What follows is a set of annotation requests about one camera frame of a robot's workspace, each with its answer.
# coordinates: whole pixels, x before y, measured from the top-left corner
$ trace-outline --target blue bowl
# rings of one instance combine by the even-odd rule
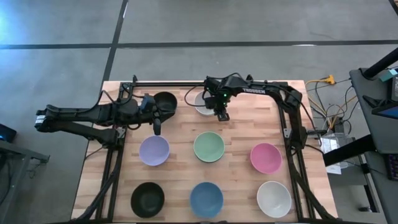
[[[220,188],[210,182],[203,182],[192,190],[191,209],[201,218],[214,218],[223,208],[224,197]]]

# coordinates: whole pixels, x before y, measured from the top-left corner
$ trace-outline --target gray concrete floor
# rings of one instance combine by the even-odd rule
[[[0,44],[111,43],[122,0],[0,1]],[[120,42],[390,40],[398,17],[388,0],[130,0]],[[232,72],[255,79],[348,78],[398,45],[118,49],[110,80],[201,80]],[[88,107],[98,96],[109,49],[0,50],[0,123],[18,131],[16,144],[51,155],[28,177],[9,223],[70,218],[87,140],[34,129],[47,104]],[[319,90],[326,105],[342,104],[349,82]],[[367,134],[361,108],[352,136]],[[317,126],[322,122],[316,120]],[[357,212],[365,194],[333,187],[339,216],[383,223]]]

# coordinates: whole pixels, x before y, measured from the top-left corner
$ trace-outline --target table leg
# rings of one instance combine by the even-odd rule
[[[375,150],[376,148],[374,147],[372,136],[368,134],[365,137],[326,153],[323,155],[323,160],[325,161],[326,166],[330,166],[351,157],[359,156],[365,152]]]

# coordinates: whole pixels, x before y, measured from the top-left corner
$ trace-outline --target mint green bowl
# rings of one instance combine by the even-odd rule
[[[224,140],[219,134],[212,131],[201,133],[193,143],[193,151],[201,161],[215,162],[225,152]]]

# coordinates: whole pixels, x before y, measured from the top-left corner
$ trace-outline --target pink bowl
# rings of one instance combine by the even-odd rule
[[[255,146],[250,153],[251,164],[263,174],[273,174],[282,165],[282,155],[279,150],[268,143]]]

